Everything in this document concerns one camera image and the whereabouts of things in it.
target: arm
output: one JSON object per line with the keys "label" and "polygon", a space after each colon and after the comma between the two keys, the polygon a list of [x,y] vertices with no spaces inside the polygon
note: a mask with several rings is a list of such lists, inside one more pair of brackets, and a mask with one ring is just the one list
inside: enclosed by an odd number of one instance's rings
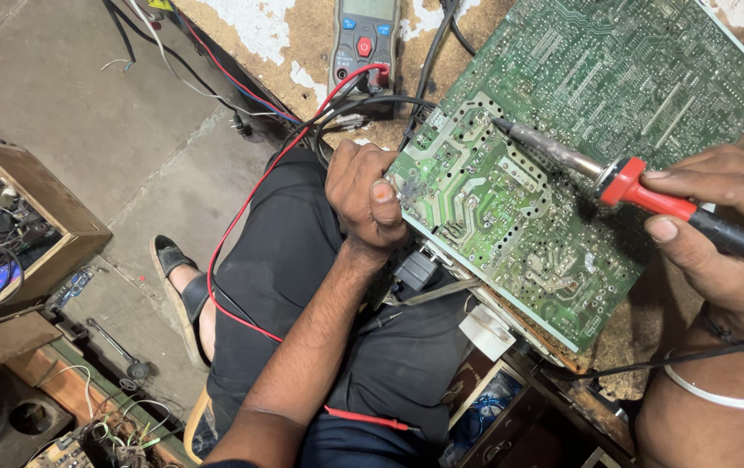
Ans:
{"label": "arm", "polygon": [[[733,207],[744,216],[744,152],[719,146],[649,173],[644,183],[659,192]],[[744,340],[744,261],[724,256],[688,223],[671,217],[647,220],[647,231],[688,283],[711,304],[722,328]],[[694,323],[679,346],[697,350],[727,346]],[[744,353],[673,365],[696,387],[744,398]],[[744,409],[721,406],[679,387],[661,371],[649,388],[636,423],[643,466],[744,466]]]}
{"label": "arm", "polygon": [[371,144],[338,147],[325,190],[349,236],[206,464],[294,465],[305,430],[334,383],[360,300],[392,250],[406,239],[395,191],[381,179],[396,156]]}

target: wrench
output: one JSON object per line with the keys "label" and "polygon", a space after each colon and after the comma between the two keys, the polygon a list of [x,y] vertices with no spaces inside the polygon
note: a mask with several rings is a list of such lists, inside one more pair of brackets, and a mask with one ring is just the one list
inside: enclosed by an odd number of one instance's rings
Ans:
{"label": "wrench", "polygon": [[121,356],[123,356],[123,358],[126,359],[127,362],[129,362],[129,367],[127,367],[127,375],[129,376],[129,378],[133,380],[139,380],[150,374],[150,367],[147,364],[144,364],[138,359],[132,357],[132,355],[127,352],[127,350],[123,349],[123,346],[119,345],[117,341],[115,341],[115,338],[112,338],[106,330],[103,330],[102,326],[98,325],[98,323],[95,322],[95,319],[87,318],[86,325],[94,328],[95,330],[97,330],[98,333],[103,335],[103,337],[107,339],[109,344],[115,346],[117,352],[119,352]]}

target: blue wire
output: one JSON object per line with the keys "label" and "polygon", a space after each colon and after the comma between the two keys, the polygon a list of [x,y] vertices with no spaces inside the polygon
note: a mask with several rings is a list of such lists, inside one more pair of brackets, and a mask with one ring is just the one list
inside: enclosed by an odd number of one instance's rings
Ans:
{"label": "blue wire", "polygon": [[255,96],[254,96],[253,94],[251,94],[251,93],[250,93],[250,92],[248,92],[247,90],[245,90],[245,89],[241,88],[241,87],[240,87],[239,85],[237,85],[237,84],[236,84],[236,83],[235,83],[235,82],[234,82],[233,80],[231,80],[231,77],[228,77],[227,75],[225,75],[225,78],[227,78],[227,80],[231,82],[231,84],[232,84],[232,85],[234,86],[234,88],[236,88],[236,89],[238,89],[239,91],[241,91],[241,92],[242,92],[242,94],[245,94],[246,96],[249,96],[249,97],[250,97],[251,99],[253,99],[253,100],[254,100],[254,101],[256,101],[257,103],[259,103],[259,104],[262,104],[262,105],[263,105],[263,106],[264,106],[264,107],[265,107],[266,109],[268,109],[268,110],[269,110],[270,112],[273,112],[274,114],[276,114],[276,115],[278,115],[278,116],[282,117],[283,119],[285,119],[285,120],[287,120],[287,121],[290,121],[290,122],[294,122],[294,123],[296,123],[296,124],[300,124],[300,123],[302,123],[302,122],[300,122],[299,120],[293,119],[293,118],[291,118],[291,117],[287,117],[287,116],[284,116],[284,115],[280,114],[279,112],[276,112],[276,111],[274,111],[274,110],[273,110],[273,109],[272,109],[271,107],[269,107],[269,106],[268,106],[267,104],[265,104],[264,102],[262,102],[262,101],[260,101],[260,100],[256,99],[256,97],[255,97]]}
{"label": "blue wire", "polygon": [[[176,14],[176,17],[178,18],[178,22],[180,22],[180,23],[181,23],[181,26],[187,27],[187,25],[186,25],[186,24],[184,24],[184,20],[182,20],[182,19],[181,19],[181,15],[179,15],[179,14]],[[287,117],[287,116],[284,116],[284,115],[280,114],[279,112],[276,112],[276,111],[274,111],[274,110],[273,110],[273,109],[272,109],[272,108],[271,108],[270,106],[268,106],[268,105],[267,105],[267,104],[265,104],[264,102],[262,102],[262,101],[260,101],[259,99],[257,99],[257,98],[256,98],[256,95],[255,95],[254,93],[252,93],[252,92],[250,92],[250,91],[248,91],[248,90],[246,90],[246,89],[244,89],[244,88],[240,87],[240,86],[239,86],[238,84],[236,84],[236,83],[235,83],[235,82],[234,82],[233,80],[231,80],[231,77],[228,77],[228,76],[227,76],[227,74],[226,74],[226,73],[224,73],[223,71],[222,71],[222,75],[225,75],[225,78],[227,78],[227,80],[231,82],[231,84],[232,84],[232,85],[234,86],[234,88],[238,89],[238,90],[239,90],[239,91],[240,91],[240,92],[241,92],[242,94],[245,94],[246,96],[249,96],[249,97],[251,97],[251,99],[253,99],[254,101],[257,101],[257,102],[259,102],[259,103],[260,103],[260,104],[262,104],[262,105],[263,105],[263,106],[264,106],[264,107],[265,107],[266,109],[268,109],[268,110],[269,110],[270,112],[273,112],[274,114],[276,114],[276,115],[278,115],[278,116],[282,117],[283,119],[285,119],[285,120],[287,120],[287,121],[290,121],[290,122],[294,122],[294,123],[296,123],[296,124],[300,124],[300,123],[302,123],[302,122],[300,122],[299,120],[296,120],[296,119],[294,119],[294,118],[291,118],[291,117]]]}

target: man's right hand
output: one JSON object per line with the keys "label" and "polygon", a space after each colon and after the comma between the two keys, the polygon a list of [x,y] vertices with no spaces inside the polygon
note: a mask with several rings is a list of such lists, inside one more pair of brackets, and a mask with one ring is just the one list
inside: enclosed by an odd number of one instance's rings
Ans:
{"label": "man's right hand", "polygon": [[372,143],[344,141],[332,156],[325,180],[325,196],[349,230],[347,241],[381,263],[407,239],[395,190],[383,178],[396,157],[398,153]]}
{"label": "man's right hand", "polygon": [[[648,172],[642,183],[659,192],[733,207],[744,216],[744,152],[731,145],[710,148],[663,172]],[[744,339],[744,260],[722,255],[679,218],[656,216],[644,226],[664,256],[710,302],[714,320]]]}

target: gray floor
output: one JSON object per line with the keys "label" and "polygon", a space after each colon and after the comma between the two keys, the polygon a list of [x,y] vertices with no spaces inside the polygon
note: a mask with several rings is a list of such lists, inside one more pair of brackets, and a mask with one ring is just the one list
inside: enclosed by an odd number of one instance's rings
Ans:
{"label": "gray floor", "polygon": [[[232,92],[175,25],[161,23],[165,44],[215,90]],[[150,361],[158,375],[145,388],[183,419],[205,374],[187,359],[149,240],[167,234],[206,265],[273,149],[244,141],[231,111],[171,77],[158,48],[127,33],[138,63],[101,72],[126,58],[101,2],[0,0],[0,138],[32,152],[114,233],[91,261],[109,272],[64,313],[75,323],[95,317]],[[92,339],[121,375],[125,361]]]}

